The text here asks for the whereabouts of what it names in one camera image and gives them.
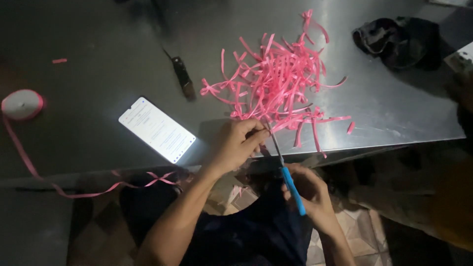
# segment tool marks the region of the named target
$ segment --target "person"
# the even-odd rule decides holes
[[[459,103],[458,120],[466,135],[462,148],[469,156],[404,176],[378,177],[384,183],[354,186],[343,194],[352,203],[473,252],[473,71],[455,74],[445,89]]]
[[[306,216],[294,209],[280,178],[271,181],[261,196],[242,211],[226,216],[202,212],[215,182],[258,152],[269,136],[256,119],[232,121],[222,127],[213,156],[181,194],[164,182],[144,189],[124,188],[120,205],[139,247],[135,264],[306,265],[314,228],[319,232],[328,265],[354,266],[326,183],[298,164],[287,167],[303,197]]]

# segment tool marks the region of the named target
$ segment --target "metal table surface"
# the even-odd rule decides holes
[[[351,115],[350,121],[318,125],[325,151],[463,138],[456,104],[441,88],[452,72],[390,72],[379,59],[363,54],[351,31],[381,17],[417,16],[438,22],[444,38],[459,48],[471,41],[469,27],[458,27],[458,10],[427,6],[423,0],[175,0],[161,1],[179,56],[198,92],[200,80],[222,81],[220,51],[227,75],[236,69],[231,52],[244,51],[243,36],[256,49],[263,33],[295,40],[300,14],[313,9],[330,43],[322,53],[327,84],[336,89],[307,93],[326,117]],[[461,11],[462,23],[472,16]],[[211,95],[188,103],[170,61],[150,23],[147,0],[117,4],[95,1],[15,1],[0,3],[0,55],[30,89],[47,101],[37,118],[14,123],[25,150],[44,176],[168,164],[118,123],[140,95],[206,142],[212,140],[231,108]],[[318,43],[323,36],[311,35]],[[67,63],[51,64],[66,57]],[[0,84],[0,97],[17,88]],[[283,154],[315,152],[311,126],[302,132],[302,148],[293,148],[294,131],[276,134]],[[274,153],[272,143],[268,149]],[[0,127],[0,178],[30,176],[4,127]]]

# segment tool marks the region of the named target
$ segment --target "dark fabric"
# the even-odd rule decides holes
[[[421,18],[380,18],[356,28],[353,41],[364,53],[380,57],[391,70],[412,66],[436,70],[442,64],[438,24]]]
[[[281,184],[281,179],[272,181],[259,199],[238,213],[202,213],[181,265],[305,265],[310,220],[289,210]],[[138,247],[176,198],[173,186],[163,182],[122,190],[120,206]]]

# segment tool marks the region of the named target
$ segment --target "smartphone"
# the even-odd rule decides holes
[[[178,164],[196,142],[194,135],[144,97],[132,104],[118,121],[173,164]]]

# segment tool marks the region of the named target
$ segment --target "tiled floor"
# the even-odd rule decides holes
[[[236,213],[257,199],[251,189],[240,190],[242,184],[234,177],[225,177],[211,192],[204,211],[215,215]],[[68,266],[117,265],[131,266],[137,249],[122,217],[119,191],[92,198],[92,220],[70,243]],[[358,266],[391,266],[387,243],[377,213],[364,209],[343,210],[334,206],[337,219],[347,237]],[[313,231],[307,251],[307,265],[325,265],[321,241]]]

